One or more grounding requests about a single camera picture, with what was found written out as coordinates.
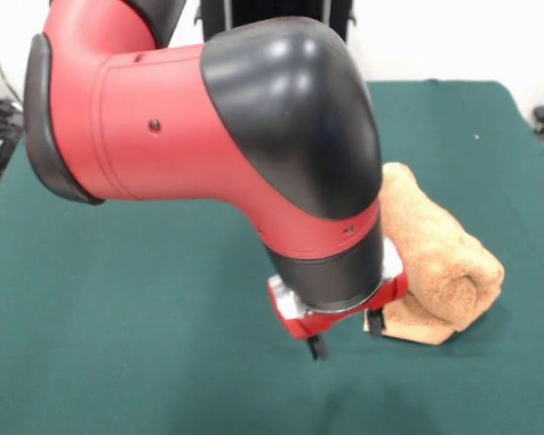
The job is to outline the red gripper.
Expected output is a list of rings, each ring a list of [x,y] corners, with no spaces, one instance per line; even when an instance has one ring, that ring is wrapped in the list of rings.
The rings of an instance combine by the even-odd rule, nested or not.
[[[397,247],[390,238],[385,238],[383,248],[384,262],[380,285],[370,298],[342,312],[324,314],[314,311],[285,285],[279,275],[273,275],[267,280],[267,292],[281,324],[295,339],[306,339],[314,361],[326,361],[329,358],[328,347],[320,334],[353,314],[364,311],[369,334],[373,337],[383,335],[384,308],[405,297],[408,291],[408,277]]]

